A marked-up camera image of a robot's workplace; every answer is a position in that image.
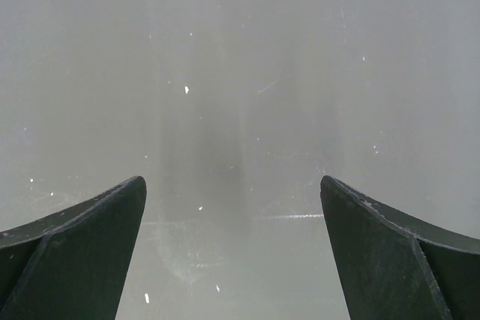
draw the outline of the scratched surface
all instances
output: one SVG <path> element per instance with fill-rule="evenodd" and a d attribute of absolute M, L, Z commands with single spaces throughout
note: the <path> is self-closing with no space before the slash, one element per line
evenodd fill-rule
<path fill-rule="evenodd" d="M 143 175 L 118 319 L 347 319 L 324 174 L 480 238 L 480 0 L 0 6 L 0 228 Z"/>

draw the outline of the gray surface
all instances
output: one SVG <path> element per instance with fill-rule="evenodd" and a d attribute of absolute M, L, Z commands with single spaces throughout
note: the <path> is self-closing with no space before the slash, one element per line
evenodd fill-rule
<path fill-rule="evenodd" d="M 325 173 L 480 238 L 479 5 L 0 0 L 0 227 L 144 175 L 118 319 L 347 319 Z"/>

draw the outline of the black plastic part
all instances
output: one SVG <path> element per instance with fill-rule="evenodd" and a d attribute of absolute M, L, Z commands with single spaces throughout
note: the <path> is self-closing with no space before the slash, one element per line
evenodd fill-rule
<path fill-rule="evenodd" d="M 480 240 L 411 217 L 329 176 L 321 198 L 352 320 L 480 319 Z"/>
<path fill-rule="evenodd" d="M 146 183 L 105 193 L 0 235 L 0 320 L 115 319 Z"/>

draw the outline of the gray background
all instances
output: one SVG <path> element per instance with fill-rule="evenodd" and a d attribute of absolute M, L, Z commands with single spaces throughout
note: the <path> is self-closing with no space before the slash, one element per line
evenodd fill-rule
<path fill-rule="evenodd" d="M 480 238 L 479 6 L 0 0 L 0 227 L 143 175 L 117 319 L 347 319 L 324 174 Z"/>

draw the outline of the white scratch line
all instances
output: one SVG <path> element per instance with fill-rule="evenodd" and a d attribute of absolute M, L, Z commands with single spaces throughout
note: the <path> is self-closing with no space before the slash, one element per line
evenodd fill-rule
<path fill-rule="evenodd" d="M 267 86 L 266 88 L 264 88 L 264 89 L 262 89 L 262 90 L 259 90 L 259 91 L 258 91 L 258 95 L 262 94 L 265 90 L 267 90 L 268 88 L 270 88 L 272 85 L 275 85 L 277 82 L 278 82 L 278 80 L 275 80 L 272 84 L 270 84 L 270 85 Z"/>
<path fill-rule="evenodd" d="M 323 214 L 296 214 L 296 215 L 275 215 L 271 217 L 257 217 L 257 220 L 289 220 L 289 219 L 309 219 L 312 217 L 323 217 Z"/>

